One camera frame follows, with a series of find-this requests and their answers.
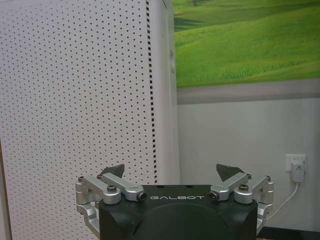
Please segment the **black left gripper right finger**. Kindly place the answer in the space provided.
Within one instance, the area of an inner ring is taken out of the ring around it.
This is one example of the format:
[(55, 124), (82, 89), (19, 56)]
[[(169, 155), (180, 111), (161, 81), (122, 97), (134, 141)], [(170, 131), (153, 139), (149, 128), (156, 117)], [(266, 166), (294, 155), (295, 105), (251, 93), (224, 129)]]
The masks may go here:
[(274, 182), (268, 175), (252, 178), (238, 167), (223, 164), (216, 165), (222, 183), (210, 187), (209, 198), (214, 202), (227, 201), (233, 194), (239, 204), (248, 205), (257, 202), (256, 233), (259, 234), (273, 209)]

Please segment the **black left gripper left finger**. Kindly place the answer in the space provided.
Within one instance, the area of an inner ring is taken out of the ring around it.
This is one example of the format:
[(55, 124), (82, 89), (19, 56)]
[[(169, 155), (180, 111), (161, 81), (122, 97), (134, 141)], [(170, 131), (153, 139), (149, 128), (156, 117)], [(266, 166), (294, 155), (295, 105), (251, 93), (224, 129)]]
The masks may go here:
[(76, 210), (83, 215), (85, 225), (100, 237), (100, 223), (97, 215), (99, 202), (106, 205), (120, 203), (122, 197), (129, 202), (140, 203), (146, 200), (144, 187), (122, 178), (125, 165), (106, 167), (96, 177), (80, 176), (75, 183)]

